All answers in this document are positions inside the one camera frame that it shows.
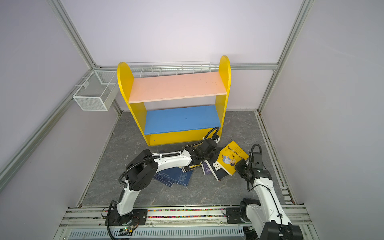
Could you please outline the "yellow cartoon cover book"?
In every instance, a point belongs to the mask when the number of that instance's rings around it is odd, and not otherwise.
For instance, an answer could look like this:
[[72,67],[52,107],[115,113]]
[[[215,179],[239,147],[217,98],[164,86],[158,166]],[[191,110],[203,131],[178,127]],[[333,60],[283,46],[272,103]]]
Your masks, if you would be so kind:
[[235,165],[241,160],[247,160],[249,155],[235,142],[230,142],[218,156],[218,165],[230,176],[236,172]]

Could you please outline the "black wolf cover book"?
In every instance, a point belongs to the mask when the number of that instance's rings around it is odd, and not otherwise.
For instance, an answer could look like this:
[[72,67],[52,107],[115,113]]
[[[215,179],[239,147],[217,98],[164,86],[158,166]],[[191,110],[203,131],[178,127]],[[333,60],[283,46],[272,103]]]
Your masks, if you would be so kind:
[[229,175],[217,162],[210,163],[205,160],[202,162],[202,168],[204,175],[213,175],[218,182]]

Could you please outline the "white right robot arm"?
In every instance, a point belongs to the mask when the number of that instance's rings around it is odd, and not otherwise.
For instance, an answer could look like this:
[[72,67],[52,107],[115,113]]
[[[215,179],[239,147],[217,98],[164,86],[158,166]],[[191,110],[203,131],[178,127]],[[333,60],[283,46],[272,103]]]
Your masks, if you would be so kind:
[[247,190],[256,192],[258,199],[243,199],[241,216],[252,223],[259,240],[302,240],[299,226],[285,214],[278,201],[272,176],[264,169],[262,154],[250,152],[248,160],[239,161],[235,168],[246,181]]

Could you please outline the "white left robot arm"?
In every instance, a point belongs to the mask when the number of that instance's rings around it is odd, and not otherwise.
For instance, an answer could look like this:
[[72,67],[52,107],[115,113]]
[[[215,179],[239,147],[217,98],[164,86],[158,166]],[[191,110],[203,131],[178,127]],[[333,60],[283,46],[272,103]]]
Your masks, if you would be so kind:
[[123,185],[123,191],[116,204],[117,213],[119,216],[125,216],[132,212],[140,191],[150,184],[157,172],[214,160],[219,152],[217,141],[210,138],[176,152],[152,153],[149,149],[143,150],[118,178],[118,182]]

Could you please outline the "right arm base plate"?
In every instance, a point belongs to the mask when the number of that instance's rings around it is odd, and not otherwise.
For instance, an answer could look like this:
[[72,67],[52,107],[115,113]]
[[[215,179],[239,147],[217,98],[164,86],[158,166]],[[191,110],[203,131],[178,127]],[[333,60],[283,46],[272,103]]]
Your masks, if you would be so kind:
[[227,207],[222,210],[228,224],[246,224],[250,220],[246,216],[246,211],[241,207]]

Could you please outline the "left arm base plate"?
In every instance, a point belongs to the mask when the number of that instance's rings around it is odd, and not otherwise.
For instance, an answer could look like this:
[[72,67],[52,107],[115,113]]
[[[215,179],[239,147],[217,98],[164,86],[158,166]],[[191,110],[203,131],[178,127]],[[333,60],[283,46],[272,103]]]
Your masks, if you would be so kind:
[[126,215],[119,215],[118,211],[112,209],[108,211],[105,226],[109,223],[109,226],[141,226],[146,224],[147,209],[133,209]]

